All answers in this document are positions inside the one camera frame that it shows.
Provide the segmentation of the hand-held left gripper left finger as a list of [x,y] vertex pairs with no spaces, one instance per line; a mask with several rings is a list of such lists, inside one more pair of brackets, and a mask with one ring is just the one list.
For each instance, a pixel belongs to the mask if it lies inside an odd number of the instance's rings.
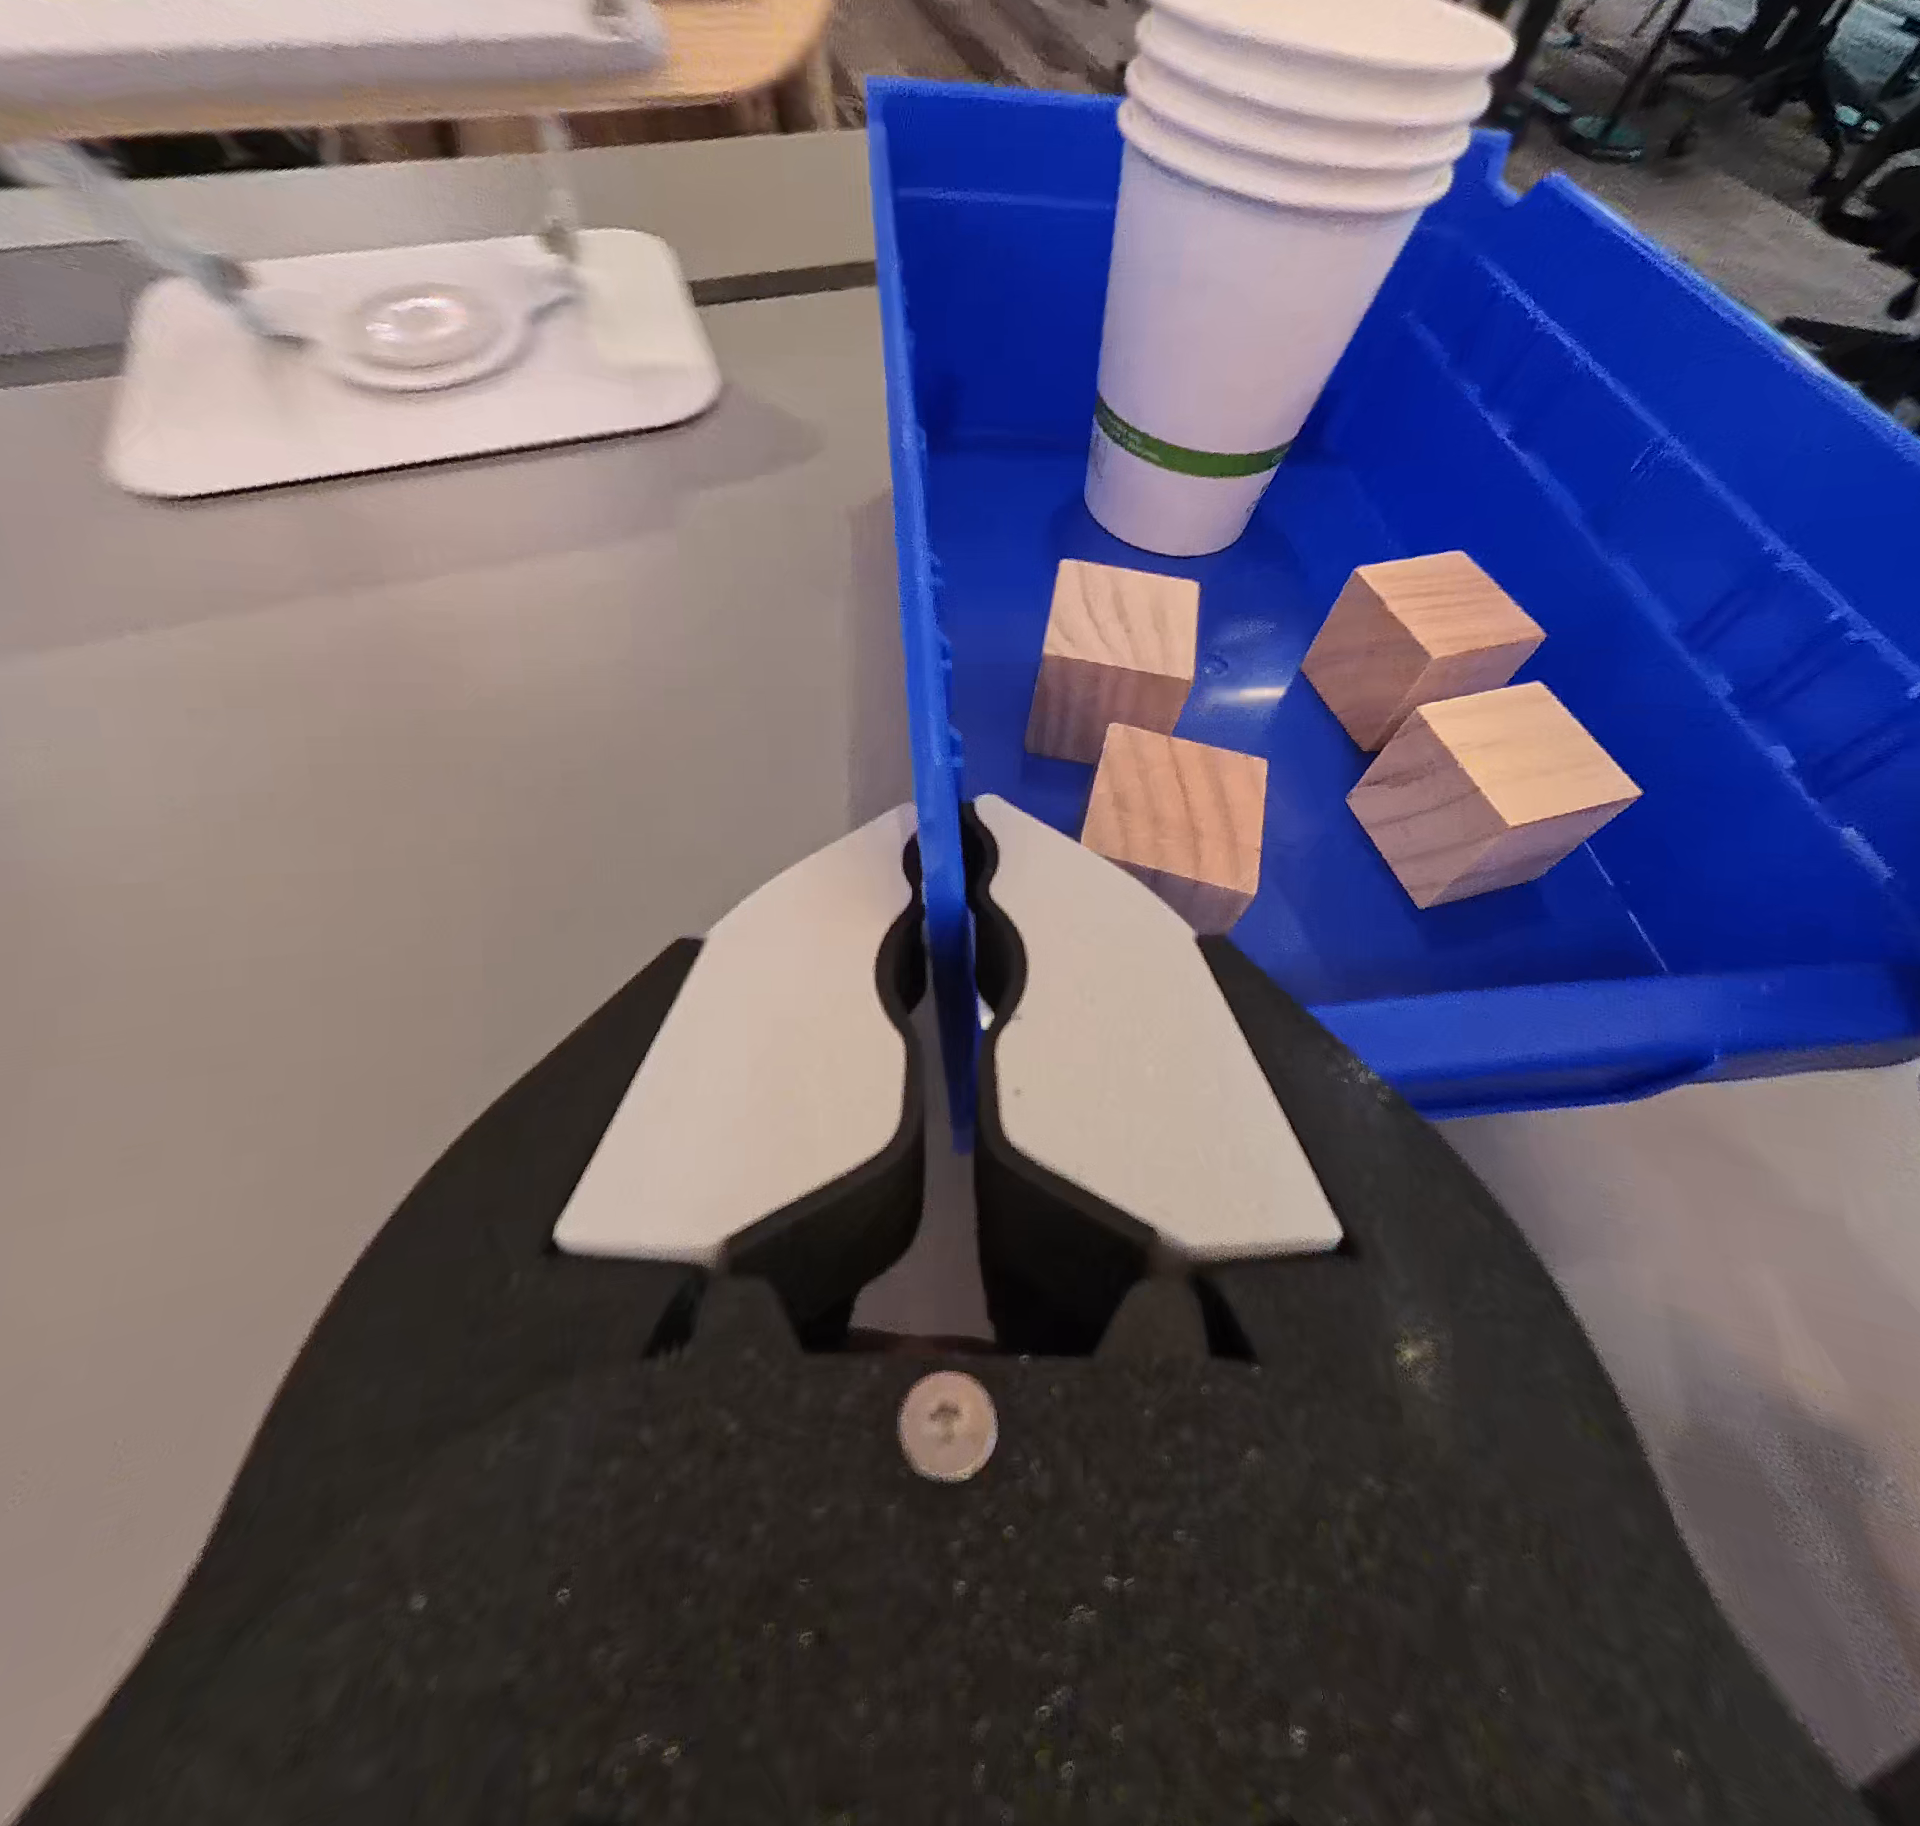
[[687,943],[556,1251],[763,1284],[803,1347],[836,1351],[923,1217],[921,927],[899,803]]

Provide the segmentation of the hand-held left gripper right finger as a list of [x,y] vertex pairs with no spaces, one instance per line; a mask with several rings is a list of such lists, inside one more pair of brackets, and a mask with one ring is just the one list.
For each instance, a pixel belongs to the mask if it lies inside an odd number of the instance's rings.
[[1173,904],[985,792],[974,1230],[999,1342],[1089,1356],[1148,1280],[1331,1256],[1341,1221]]

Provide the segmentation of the white metal stand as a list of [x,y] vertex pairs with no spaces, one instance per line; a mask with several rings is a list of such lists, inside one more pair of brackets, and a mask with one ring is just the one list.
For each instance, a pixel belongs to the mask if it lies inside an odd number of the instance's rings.
[[568,126],[538,119],[536,234],[238,261],[157,218],[66,144],[6,170],[77,198],[157,281],[140,292],[106,443],[126,493],[191,502],[643,434],[722,374],[667,240],[589,229]]

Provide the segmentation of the wooden cube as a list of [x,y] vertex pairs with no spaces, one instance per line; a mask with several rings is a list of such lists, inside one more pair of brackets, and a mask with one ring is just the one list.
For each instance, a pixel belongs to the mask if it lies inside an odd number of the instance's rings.
[[1259,892],[1267,758],[1130,725],[1107,726],[1081,844],[1228,935]]
[[1505,685],[1546,628],[1465,550],[1357,566],[1303,657],[1303,679],[1362,752],[1417,707]]
[[1421,910],[1541,878],[1641,786],[1541,681],[1414,707],[1346,798]]
[[1194,578],[1061,560],[1023,748],[1098,762],[1112,726],[1173,734],[1198,661]]

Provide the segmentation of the blue plastic bin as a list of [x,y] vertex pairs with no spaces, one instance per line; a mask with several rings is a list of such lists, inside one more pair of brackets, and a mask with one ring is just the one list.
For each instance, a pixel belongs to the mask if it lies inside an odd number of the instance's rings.
[[[1918,1030],[1916,438],[1563,178],[1477,135],[1223,552],[1082,497],[1120,170],[1112,98],[873,79],[908,738],[947,1077],[979,1023],[963,806],[1075,837],[1025,752],[1061,560],[1201,584],[1180,733],[1268,760],[1232,945],[1434,1119],[1907,1063]],[[1522,669],[1641,796],[1546,877],[1419,910],[1309,691],[1357,566],[1461,548]]]

